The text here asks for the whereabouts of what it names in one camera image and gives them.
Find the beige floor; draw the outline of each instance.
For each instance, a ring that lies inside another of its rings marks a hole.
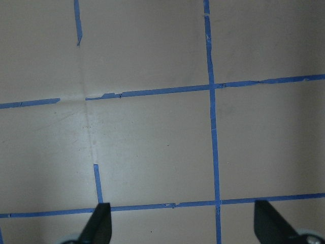
[[[0,3],[4,244],[80,232],[101,195],[113,207],[141,209],[114,209],[111,243],[211,244],[221,235],[225,244],[258,243],[251,198],[325,193],[323,1],[210,0],[210,14],[198,0],[79,3],[79,47],[73,1]],[[208,18],[214,82],[273,84],[216,89],[210,100],[200,86],[209,84]],[[174,87],[185,92],[85,100]],[[5,108],[50,98],[60,101]],[[325,234],[323,198],[272,204],[295,228]],[[70,209],[79,213],[55,212]]]

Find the gray floor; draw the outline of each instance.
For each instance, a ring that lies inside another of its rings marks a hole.
[[[260,197],[325,234],[325,3],[207,3],[79,0],[80,46],[73,1],[0,3],[0,244],[101,200],[115,244],[258,243]]]

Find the vertical blue tape strip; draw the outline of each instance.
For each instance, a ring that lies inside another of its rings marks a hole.
[[[80,20],[80,8],[79,8],[79,0],[74,0],[75,5],[75,19],[76,19],[76,28],[77,28],[77,37],[78,43],[77,46],[80,46],[81,38],[82,38],[82,28],[81,28],[81,20]]]
[[[93,171],[95,173],[98,203],[103,203],[102,185],[101,185],[100,170],[98,164],[93,165]]]
[[[204,0],[204,24],[206,35],[207,48],[207,65],[210,85],[210,118],[211,118],[211,138],[213,151],[213,169],[214,169],[214,196],[216,202],[216,239],[217,243],[221,244],[221,213],[220,213],[220,180],[219,180],[219,160],[218,160],[218,140],[217,140],[217,125],[216,125],[216,103],[215,103],[215,82],[212,64],[212,39],[211,39],[211,24],[210,24],[210,5],[209,0]]]
[[[0,244],[4,244],[4,239],[2,238],[1,228],[0,228]]]

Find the black object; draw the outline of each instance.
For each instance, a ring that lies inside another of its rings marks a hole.
[[[325,244],[316,235],[299,235],[268,201],[255,201],[254,232],[261,244]]]
[[[62,244],[109,244],[111,237],[111,205],[99,203],[78,240],[69,240]]]

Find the screw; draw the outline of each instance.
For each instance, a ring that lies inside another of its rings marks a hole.
[[[320,239],[311,235],[307,237],[306,241],[308,244],[321,244]]]

